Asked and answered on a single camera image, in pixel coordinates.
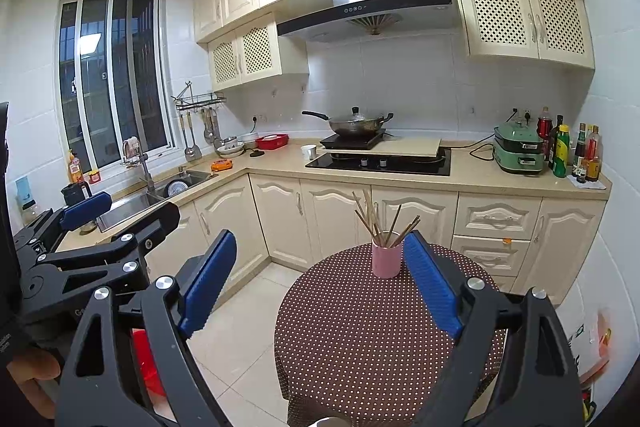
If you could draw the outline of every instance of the brown tablecloth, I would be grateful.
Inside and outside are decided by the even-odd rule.
[[[432,247],[497,289],[478,264]],[[498,373],[503,345],[498,331],[479,393]],[[371,272],[371,245],[335,253],[299,277],[278,312],[275,363],[287,423],[341,416],[354,427],[410,425],[452,348],[404,263],[383,280]]]

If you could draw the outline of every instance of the finger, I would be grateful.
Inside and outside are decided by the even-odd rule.
[[[60,374],[60,364],[49,351],[37,347],[29,347],[14,357],[6,367],[16,383],[32,378],[51,380]]]
[[[56,416],[56,406],[53,400],[45,393],[35,380],[27,380],[19,383],[18,387],[24,396],[33,405],[33,408],[44,416],[44,418],[54,419]]]

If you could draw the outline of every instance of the kitchen sink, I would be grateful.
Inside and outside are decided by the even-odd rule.
[[[158,203],[162,203],[167,199],[166,188],[173,181],[182,180],[191,188],[215,176],[217,174],[208,172],[183,171],[156,183],[156,190],[148,190],[148,188],[137,190],[129,196],[114,201],[111,205],[111,210],[97,219],[98,228],[101,232],[106,232],[130,217],[144,212]]]

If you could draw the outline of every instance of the white mug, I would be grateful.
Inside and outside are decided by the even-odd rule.
[[[316,149],[315,145],[303,145],[300,150],[302,151],[302,155],[305,157],[306,161],[311,161],[316,159]]]

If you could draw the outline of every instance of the green electric cooker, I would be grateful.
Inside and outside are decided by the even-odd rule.
[[[505,122],[494,128],[494,159],[503,171],[538,174],[545,166],[543,141],[535,128],[523,120]]]

